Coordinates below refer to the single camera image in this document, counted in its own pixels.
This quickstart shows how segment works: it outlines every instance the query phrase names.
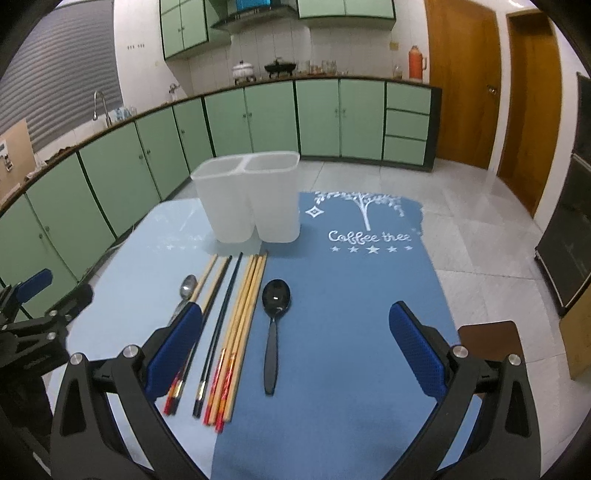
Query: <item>blue table mat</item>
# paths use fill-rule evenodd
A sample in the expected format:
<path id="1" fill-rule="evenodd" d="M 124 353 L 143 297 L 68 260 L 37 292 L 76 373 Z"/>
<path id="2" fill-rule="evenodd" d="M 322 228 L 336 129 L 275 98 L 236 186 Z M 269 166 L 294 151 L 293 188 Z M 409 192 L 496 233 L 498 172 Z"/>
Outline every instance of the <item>blue table mat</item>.
<path id="1" fill-rule="evenodd" d="M 213 480 L 381 479 L 435 406 L 390 334 L 403 300 L 459 343 L 420 238 L 421 206 L 386 195 L 300 195 L 301 234 L 264 244 L 263 285 L 283 278 L 275 396 L 263 388 L 269 319 L 256 307 L 232 421 L 219 435 Z M 441 466 L 458 460 L 480 407 L 473 397 Z"/>

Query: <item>divided plastic bin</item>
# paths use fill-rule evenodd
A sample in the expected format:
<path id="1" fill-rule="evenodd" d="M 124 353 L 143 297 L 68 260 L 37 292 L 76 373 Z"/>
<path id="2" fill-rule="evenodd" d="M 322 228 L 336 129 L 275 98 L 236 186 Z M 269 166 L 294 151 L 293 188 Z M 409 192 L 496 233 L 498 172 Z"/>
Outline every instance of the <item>divided plastic bin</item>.
<path id="1" fill-rule="evenodd" d="M 289 243 L 300 234 L 297 152 L 218 157 L 191 175 L 220 242 L 248 240 L 254 226 L 264 242 Z"/>

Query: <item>green cabinet door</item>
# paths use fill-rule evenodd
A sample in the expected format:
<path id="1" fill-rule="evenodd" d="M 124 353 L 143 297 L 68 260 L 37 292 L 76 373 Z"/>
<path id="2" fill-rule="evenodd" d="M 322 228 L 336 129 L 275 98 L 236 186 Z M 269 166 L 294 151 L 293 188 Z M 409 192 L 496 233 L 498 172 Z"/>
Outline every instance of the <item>green cabinet door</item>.
<path id="1" fill-rule="evenodd" d="M 205 97 L 205 108 L 216 155 L 252 153 L 251 134 L 246 118 L 244 89 Z"/>
<path id="2" fill-rule="evenodd" d="M 247 87 L 245 95 L 252 150 L 297 152 L 293 82 Z"/>
<path id="3" fill-rule="evenodd" d="M 120 127 L 85 146 L 80 156 L 118 236 L 160 201 L 135 124 Z"/>
<path id="4" fill-rule="evenodd" d="M 160 14 L 178 7 L 178 0 L 160 0 Z"/>
<path id="5" fill-rule="evenodd" d="M 53 248 L 39 225 L 26 195 L 0 218 L 0 277 L 7 284 L 24 281 L 49 268 L 52 284 L 25 303 L 33 317 L 40 317 L 76 286 L 76 279 Z"/>
<path id="6" fill-rule="evenodd" d="M 173 8 L 162 14 L 162 41 L 164 43 L 164 58 L 184 50 L 183 30 L 181 27 L 181 9 Z"/>
<path id="7" fill-rule="evenodd" d="M 80 280 L 115 241 L 73 154 L 27 190 L 51 243 Z"/>
<path id="8" fill-rule="evenodd" d="M 201 99 L 175 105 L 174 116 L 189 170 L 193 172 L 201 163 L 213 157 Z"/>
<path id="9" fill-rule="evenodd" d="M 381 160 L 384 82 L 340 81 L 341 155 Z"/>
<path id="10" fill-rule="evenodd" d="M 194 47 L 207 41 L 203 0 L 189 0 L 181 4 L 181 23 L 184 48 Z"/>
<path id="11" fill-rule="evenodd" d="M 343 0 L 298 0 L 298 8 L 300 18 L 345 14 L 345 2 Z"/>
<path id="12" fill-rule="evenodd" d="M 299 80 L 295 83 L 295 88 L 301 154 L 338 157 L 339 81 Z"/>
<path id="13" fill-rule="evenodd" d="M 345 12 L 360 17 L 394 18 L 392 0 L 345 0 Z"/>
<path id="14" fill-rule="evenodd" d="M 136 124 L 156 188 L 164 200 L 189 176 L 173 109 L 152 113 L 137 120 Z"/>

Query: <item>white pot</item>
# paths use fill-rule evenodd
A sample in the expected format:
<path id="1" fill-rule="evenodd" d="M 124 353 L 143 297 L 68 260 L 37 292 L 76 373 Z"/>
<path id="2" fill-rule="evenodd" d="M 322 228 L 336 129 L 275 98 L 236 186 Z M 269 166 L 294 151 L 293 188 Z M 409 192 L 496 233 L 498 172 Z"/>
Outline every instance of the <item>white pot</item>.
<path id="1" fill-rule="evenodd" d="M 238 65 L 232 67 L 232 76 L 236 79 L 244 77 L 254 77 L 255 70 L 251 63 L 244 63 L 242 60 Z"/>

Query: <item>range hood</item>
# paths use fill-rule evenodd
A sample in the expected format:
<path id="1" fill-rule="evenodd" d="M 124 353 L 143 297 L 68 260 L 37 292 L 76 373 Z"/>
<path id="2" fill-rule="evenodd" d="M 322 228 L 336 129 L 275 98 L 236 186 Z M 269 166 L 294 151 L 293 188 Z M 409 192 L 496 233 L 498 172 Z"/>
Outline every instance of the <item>range hood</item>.
<path id="1" fill-rule="evenodd" d="M 214 23 L 212 28 L 225 30 L 230 34 L 240 33 L 274 18 L 298 18 L 295 0 L 237 0 L 242 8 Z"/>

